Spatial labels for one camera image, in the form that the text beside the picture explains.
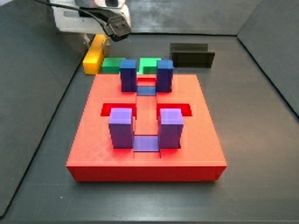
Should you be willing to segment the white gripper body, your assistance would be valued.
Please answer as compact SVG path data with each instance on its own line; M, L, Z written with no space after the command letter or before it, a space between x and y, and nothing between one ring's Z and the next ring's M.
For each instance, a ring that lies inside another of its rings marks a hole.
M83 10L110 10L126 18L131 24L127 0L50 0L52 4L66 5ZM79 32L87 34L103 34L99 22L86 13L54 7L56 27L62 32Z

